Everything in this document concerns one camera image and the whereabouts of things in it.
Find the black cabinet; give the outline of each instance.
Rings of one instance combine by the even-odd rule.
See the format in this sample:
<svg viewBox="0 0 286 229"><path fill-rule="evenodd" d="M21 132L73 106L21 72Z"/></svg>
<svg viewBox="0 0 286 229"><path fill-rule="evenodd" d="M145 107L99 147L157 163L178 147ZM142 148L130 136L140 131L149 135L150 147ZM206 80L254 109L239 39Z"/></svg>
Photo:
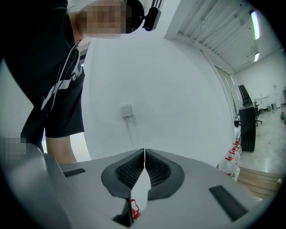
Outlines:
<svg viewBox="0 0 286 229"><path fill-rule="evenodd" d="M245 106L240 108L241 124L241 147L243 151L253 152L255 147L255 113L254 107Z"/></svg>

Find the fluorescent light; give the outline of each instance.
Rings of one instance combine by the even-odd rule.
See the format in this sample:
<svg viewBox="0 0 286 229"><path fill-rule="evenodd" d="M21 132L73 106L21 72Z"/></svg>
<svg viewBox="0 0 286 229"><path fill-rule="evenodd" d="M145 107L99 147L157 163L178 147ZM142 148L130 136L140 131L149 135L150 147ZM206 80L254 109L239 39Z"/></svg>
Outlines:
<svg viewBox="0 0 286 229"><path fill-rule="evenodd" d="M258 17L256 11L253 11L251 14L252 22L253 22L253 28L254 28L254 36L255 40L260 37L260 31L259 31L259 24L258 24Z"/></svg>
<svg viewBox="0 0 286 229"><path fill-rule="evenodd" d="M258 58L259 58L259 52L255 54L254 62L257 62L257 61L258 61Z"/></svg>

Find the black t-shirt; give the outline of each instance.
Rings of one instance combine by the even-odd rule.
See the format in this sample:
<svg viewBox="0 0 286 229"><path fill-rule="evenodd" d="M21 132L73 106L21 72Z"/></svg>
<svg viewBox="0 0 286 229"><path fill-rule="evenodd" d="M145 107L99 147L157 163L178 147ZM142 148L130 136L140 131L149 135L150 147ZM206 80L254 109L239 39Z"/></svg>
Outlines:
<svg viewBox="0 0 286 229"><path fill-rule="evenodd" d="M41 147L44 128L46 136L54 138L83 132L80 103L83 71L67 89L57 91L52 110L54 95L41 110L44 98L56 84L63 62L75 45L67 1L48 0L42 6L34 1L8 4L6 9L11 14L6 18L4 28L4 59L14 79L34 105L22 137ZM62 79L65 75L66 80L71 78L78 56L77 50L71 53Z"/></svg>

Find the ceiling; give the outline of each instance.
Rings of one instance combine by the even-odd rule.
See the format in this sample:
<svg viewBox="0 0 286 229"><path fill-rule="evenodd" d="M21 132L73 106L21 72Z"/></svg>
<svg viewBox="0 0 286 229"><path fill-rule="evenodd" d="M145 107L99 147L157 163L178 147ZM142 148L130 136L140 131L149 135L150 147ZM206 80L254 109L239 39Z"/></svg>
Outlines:
<svg viewBox="0 0 286 229"><path fill-rule="evenodd" d="M234 72L262 59L282 45L266 19L258 13L261 37L254 41L249 11L254 7L243 0L193 0L178 34L200 42L220 56Z"/></svg>

